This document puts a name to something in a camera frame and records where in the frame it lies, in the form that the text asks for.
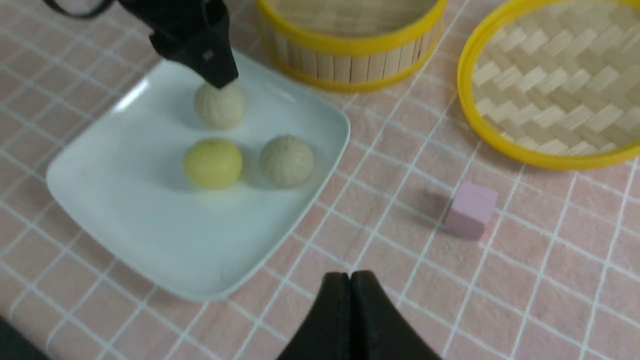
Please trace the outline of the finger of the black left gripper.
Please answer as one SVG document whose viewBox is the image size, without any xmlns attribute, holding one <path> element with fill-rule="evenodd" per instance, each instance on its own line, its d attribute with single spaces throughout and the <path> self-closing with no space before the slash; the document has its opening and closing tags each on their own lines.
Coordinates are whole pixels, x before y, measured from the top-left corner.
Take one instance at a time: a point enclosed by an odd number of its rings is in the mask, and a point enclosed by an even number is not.
<svg viewBox="0 0 640 360">
<path fill-rule="evenodd" d="M 150 41 L 158 55 L 194 71 L 215 89 L 239 78 L 227 10 L 180 10 L 152 29 Z"/>
</svg>

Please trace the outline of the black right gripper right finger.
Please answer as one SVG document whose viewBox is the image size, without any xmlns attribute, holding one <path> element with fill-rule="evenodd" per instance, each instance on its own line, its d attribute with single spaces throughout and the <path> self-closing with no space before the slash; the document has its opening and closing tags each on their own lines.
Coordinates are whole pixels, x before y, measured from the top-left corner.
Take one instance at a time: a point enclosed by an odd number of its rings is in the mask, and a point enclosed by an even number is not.
<svg viewBox="0 0 640 360">
<path fill-rule="evenodd" d="M 353 360 L 440 360 L 395 308 L 372 271 L 350 276 Z"/>
</svg>

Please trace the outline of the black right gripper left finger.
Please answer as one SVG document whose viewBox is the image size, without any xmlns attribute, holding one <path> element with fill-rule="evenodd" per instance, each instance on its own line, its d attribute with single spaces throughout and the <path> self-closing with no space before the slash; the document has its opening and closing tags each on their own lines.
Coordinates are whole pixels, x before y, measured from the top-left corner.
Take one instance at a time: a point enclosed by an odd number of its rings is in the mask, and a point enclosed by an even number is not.
<svg viewBox="0 0 640 360">
<path fill-rule="evenodd" d="M 327 272 L 304 321 L 279 360 L 350 360 L 351 288 L 347 273 Z"/>
</svg>

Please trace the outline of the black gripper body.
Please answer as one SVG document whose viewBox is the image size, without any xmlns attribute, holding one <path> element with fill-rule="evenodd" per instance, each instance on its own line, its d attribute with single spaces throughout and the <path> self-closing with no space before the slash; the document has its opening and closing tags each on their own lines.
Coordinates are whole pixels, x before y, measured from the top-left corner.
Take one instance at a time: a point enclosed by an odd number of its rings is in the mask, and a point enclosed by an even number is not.
<svg viewBox="0 0 640 360">
<path fill-rule="evenodd" d="M 229 36 L 230 14 L 222 0 L 119 0 L 119 4 L 170 38 L 194 38 L 206 29 Z"/>
</svg>

